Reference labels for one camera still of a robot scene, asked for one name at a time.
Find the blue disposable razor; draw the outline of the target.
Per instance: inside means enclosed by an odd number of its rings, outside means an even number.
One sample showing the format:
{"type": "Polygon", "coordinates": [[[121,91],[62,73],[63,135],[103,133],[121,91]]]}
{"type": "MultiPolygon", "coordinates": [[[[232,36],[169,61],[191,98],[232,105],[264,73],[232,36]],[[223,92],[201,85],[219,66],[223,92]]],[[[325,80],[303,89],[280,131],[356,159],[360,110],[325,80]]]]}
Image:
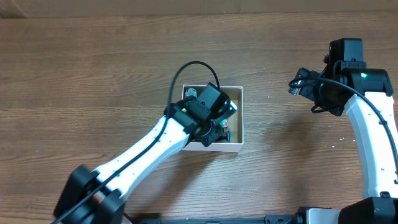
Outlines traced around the blue disposable razor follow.
{"type": "Polygon", "coordinates": [[[220,136],[217,141],[224,141],[226,143],[231,143],[231,131],[227,130],[223,136],[220,136]]]}

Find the green soap packet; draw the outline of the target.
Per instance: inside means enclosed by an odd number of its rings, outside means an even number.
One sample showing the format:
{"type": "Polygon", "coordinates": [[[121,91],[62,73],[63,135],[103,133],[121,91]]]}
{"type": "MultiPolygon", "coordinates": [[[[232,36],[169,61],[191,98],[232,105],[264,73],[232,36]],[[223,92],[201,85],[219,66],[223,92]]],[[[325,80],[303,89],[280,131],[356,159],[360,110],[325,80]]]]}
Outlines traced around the green soap packet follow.
{"type": "Polygon", "coordinates": [[[222,120],[220,125],[221,125],[222,128],[227,128],[228,127],[228,120],[227,119],[222,120]]]}

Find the blue mouthwash bottle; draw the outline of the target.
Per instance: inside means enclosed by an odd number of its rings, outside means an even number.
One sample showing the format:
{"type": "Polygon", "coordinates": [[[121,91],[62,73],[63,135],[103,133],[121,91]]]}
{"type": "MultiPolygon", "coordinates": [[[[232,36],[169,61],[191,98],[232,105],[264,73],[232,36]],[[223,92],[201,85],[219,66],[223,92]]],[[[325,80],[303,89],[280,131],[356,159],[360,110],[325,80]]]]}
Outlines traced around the blue mouthwash bottle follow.
{"type": "Polygon", "coordinates": [[[187,88],[185,90],[185,97],[188,98],[189,100],[197,98],[198,93],[195,88],[187,88]]]}

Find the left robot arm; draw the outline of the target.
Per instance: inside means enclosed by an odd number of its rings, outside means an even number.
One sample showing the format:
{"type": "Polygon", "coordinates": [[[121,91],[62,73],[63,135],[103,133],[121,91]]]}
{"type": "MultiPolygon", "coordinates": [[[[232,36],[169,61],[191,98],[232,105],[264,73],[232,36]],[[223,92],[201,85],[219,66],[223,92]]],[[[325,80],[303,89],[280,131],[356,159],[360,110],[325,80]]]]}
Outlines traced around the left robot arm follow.
{"type": "Polygon", "coordinates": [[[77,167],[53,212],[55,223],[124,223],[134,189],[164,160],[191,141],[208,147],[223,133],[221,122],[238,107],[220,87],[207,84],[198,96],[168,103],[164,116],[140,141],[94,170],[77,167]]]}

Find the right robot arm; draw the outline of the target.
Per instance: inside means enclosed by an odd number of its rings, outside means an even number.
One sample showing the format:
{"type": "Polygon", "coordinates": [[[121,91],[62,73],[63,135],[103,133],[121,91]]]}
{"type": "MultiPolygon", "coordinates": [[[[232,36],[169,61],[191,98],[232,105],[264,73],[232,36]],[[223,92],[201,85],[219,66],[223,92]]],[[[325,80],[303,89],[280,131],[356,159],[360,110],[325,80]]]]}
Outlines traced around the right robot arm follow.
{"type": "Polygon", "coordinates": [[[342,209],[300,207],[289,223],[397,223],[397,127],[388,73],[368,68],[363,41],[329,44],[322,72],[300,68],[289,93],[313,101],[312,113],[346,114],[363,172],[363,199],[342,209]]]}

